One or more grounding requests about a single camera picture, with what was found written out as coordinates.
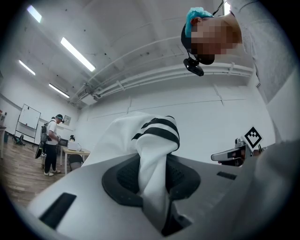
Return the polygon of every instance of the table leg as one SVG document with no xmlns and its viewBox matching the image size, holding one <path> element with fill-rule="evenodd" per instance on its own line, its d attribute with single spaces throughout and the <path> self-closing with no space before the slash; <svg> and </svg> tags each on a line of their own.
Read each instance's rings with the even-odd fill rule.
<svg viewBox="0 0 300 240">
<path fill-rule="evenodd" d="M 1 136 L 1 158 L 3 158 L 3 152 L 4 152 L 4 135 L 5 135 L 5 131 L 2 131 L 2 136 Z"/>
<path fill-rule="evenodd" d="M 60 147 L 60 165 L 62 166 L 62 147 Z"/>
<path fill-rule="evenodd" d="M 68 161 L 68 155 L 65 153 L 65 175 L 67 174 L 67 161 Z"/>
</svg>

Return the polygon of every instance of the white t-shirt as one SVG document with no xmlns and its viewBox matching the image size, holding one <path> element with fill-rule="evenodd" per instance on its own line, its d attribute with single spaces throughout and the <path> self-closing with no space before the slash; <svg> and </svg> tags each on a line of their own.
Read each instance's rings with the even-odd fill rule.
<svg viewBox="0 0 300 240">
<path fill-rule="evenodd" d="M 57 136 L 57 134 L 56 134 L 56 121 L 55 121 L 55 119 L 52 119 L 49 122 L 48 126 L 47 126 L 47 131 L 46 131 L 47 136 L 49 136 L 49 130 L 53 131 L 54 135 Z M 57 141 L 54 140 L 54 139 L 52 139 L 52 141 L 47 141 L 46 143 L 49 144 L 49 145 L 56 145 Z"/>
</svg>

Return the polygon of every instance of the neck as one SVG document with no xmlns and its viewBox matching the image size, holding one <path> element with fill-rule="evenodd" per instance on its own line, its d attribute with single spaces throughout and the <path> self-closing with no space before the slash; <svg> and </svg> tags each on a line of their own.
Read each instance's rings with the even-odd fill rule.
<svg viewBox="0 0 300 240">
<path fill-rule="evenodd" d="M 223 20 L 232 27 L 233 32 L 237 34 L 237 43 L 242 43 L 242 34 L 240 31 L 240 26 L 236 18 L 230 13 L 225 16 L 222 16 Z"/>
</svg>

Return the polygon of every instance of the wooden floor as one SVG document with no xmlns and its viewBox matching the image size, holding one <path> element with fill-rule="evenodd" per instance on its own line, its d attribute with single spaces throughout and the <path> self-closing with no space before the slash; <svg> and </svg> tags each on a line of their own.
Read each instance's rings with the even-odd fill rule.
<svg viewBox="0 0 300 240">
<path fill-rule="evenodd" d="M 64 160 L 63 166 L 60 166 L 60 156 L 57 156 L 56 167 L 61 170 L 61 174 L 44 176 L 41 158 L 34 158 L 38 147 L 28 142 L 25 144 L 25 146 L 14 144 L 10 136 L 8 143 L 4 144 L 4 158 L 0 159 L 1 182 L 11 200 L 24 207 L 36 195 L 65 175 Z"/>
</svg>

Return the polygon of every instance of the black cap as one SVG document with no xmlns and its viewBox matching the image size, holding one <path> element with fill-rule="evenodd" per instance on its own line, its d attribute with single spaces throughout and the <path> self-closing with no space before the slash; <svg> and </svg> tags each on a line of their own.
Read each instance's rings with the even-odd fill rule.
<svg viewBox="0 0 300 240">
<path fill-rule="evenodd" d="M 57 114 L 56 118 L 61 118 L 61 120 L 62 120 L 62 115 L 61 114 Z"/>
<path fill-rule="evenodd" d="M 185 49 L 187 51 L 189 51 L 189 53 L 191 53 L 191 49 L 192 49 L 192 38 L 190 37 L 186 37 L 186 25 L 184 25 L 182 32 L 181 32 L 181 42 L 183 44 L 183 46 L 185 47 Z M 197 60 L 205 65 L 210 65 L 214 62 L 215 60 L 215 55 L 199 55 L 197 54 Z"/>
</svg>

